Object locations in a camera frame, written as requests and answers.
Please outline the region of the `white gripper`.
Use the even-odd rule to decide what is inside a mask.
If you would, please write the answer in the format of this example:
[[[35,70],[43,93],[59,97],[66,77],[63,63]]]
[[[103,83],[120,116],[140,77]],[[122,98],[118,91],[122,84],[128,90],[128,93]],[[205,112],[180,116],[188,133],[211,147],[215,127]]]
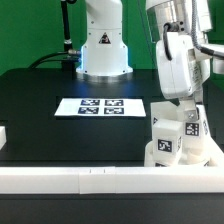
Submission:
[[[210,56],[194,48],[189,35],[165,32],[156,44],[159,82],[166,99],[192,95],[210,77]],[[185,121],[198,120],[193,99],[180,101]]]

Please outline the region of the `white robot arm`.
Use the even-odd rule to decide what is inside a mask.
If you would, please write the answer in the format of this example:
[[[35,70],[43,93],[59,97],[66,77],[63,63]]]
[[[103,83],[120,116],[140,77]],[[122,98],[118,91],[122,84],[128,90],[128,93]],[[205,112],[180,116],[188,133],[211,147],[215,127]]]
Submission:
[[[128,48],[122,40],[121,0],[84,1],[87,40],[81,48],[77,73],[95,82],[112,82],[131,73]],[[145,9],[156,44],[163,96],[180,101],[183,120],[196,121],[210,60],[224,60],[224,48],[211,45],[207,39],[212,29],[208,0],[146,0]]]

